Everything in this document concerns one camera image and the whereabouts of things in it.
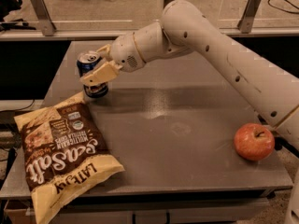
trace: can lid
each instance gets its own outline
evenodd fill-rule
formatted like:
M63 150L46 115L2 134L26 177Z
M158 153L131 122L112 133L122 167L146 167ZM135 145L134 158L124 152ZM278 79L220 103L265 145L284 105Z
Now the can lid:
M94 63L99 58L100 58L100 54L93 50L81 52L78 56L78 60L81 63Z

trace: apple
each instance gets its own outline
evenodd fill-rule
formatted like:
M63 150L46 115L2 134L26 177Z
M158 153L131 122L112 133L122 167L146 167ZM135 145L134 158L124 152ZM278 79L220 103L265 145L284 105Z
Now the apple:
M244 159L260 161L272 153L275 139L262 124L247 123L236 131L234 145L236 152Z

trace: floor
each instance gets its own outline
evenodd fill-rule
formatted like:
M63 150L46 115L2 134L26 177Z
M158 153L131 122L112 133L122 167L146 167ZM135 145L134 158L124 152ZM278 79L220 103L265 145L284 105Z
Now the floor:
M44 0L51 19L58 30L130 30L138 29L159 20L164 0ZM219 28L235 28L240 20L247 0L189 0L198 6L211 23ZM295 15L272 8L261 2L254 27L296 27L299 20ZM273 5L294 11L290 4L272 0ZM11 12L6 20L23 17L38 29L38 19L30 0L23 0L21 10ZM282 149L278 156L294 179L299 160L288 150ZM7 157L7 151L0 149L0 160ZM4 178L6 162L0 161L0 178ZM269 199L270 207L251 220L238 224L283 223L290 190L276 192Z

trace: apple stem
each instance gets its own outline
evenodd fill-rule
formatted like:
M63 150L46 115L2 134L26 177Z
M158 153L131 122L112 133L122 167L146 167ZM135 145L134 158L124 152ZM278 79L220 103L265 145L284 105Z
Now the apple stem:
M264 137L264 131L255 134L256 137Z

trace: aluminum can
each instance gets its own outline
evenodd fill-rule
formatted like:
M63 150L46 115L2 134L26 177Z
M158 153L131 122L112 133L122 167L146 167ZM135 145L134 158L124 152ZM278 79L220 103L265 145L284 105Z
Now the aluminum can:
M102 60L102 57L96 51L84 51L79 54L77 60L77 67L80 76L84 76ZM83 86L85 93L91 98L103 97L108 92L107 83L102 83L96 86Z

